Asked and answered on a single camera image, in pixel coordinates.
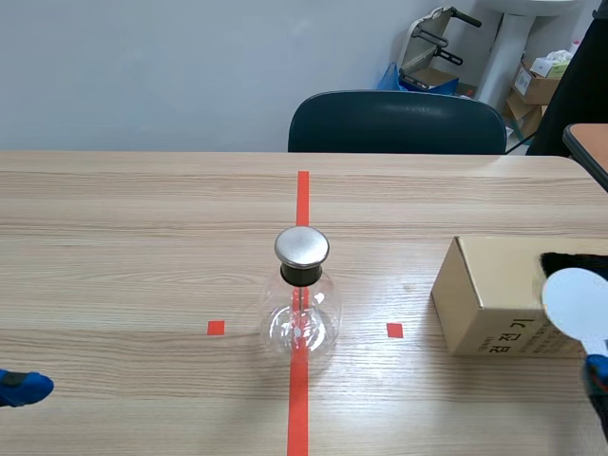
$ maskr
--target sink pedestal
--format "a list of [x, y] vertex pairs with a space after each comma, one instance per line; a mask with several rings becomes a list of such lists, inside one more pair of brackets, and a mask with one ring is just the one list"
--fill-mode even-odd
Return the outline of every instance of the sink pedestal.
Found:
[[535, 16], [505, 14], [475, 99], [503, 112]]

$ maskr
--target metal lid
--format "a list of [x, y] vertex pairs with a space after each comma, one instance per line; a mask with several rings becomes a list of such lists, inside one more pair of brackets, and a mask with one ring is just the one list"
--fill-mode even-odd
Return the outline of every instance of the metal lid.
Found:
[[294, 269], [310, 269], [327, 259], [330, 243], [310, 226], [294, 226], [282, 232], [275, 241], [275, 253], [283, 264]]

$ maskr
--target dark green chair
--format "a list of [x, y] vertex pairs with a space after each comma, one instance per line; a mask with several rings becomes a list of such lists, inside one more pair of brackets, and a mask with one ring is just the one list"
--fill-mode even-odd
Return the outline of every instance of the dark green chair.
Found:
[[290, 152], [503, 155], [504, 121], [472, 100], [415, 92], [329, 92], [294, 114]]

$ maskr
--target black brush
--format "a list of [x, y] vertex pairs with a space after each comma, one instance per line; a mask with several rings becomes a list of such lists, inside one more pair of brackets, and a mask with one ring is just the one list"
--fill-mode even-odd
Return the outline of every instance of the black brush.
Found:
[[581, 268], [608, 280], [608, 256], [604, 255], [570, 255], [547, 252], [541, 255], [541, 267], [547, 277], [562, 269]]

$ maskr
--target clear glass jar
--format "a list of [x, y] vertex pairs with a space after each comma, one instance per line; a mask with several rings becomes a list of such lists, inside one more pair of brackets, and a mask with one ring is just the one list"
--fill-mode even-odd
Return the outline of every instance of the clear glass jar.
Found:
[[275, 252], [279, 271], [262, 288], [260, 333], [273, 352], [309, 358], [327, 354], [340, 332], [341, 303], [332, 280], [321, 269], [330, 244], [314, 228], [296, 226], [281, 233]]

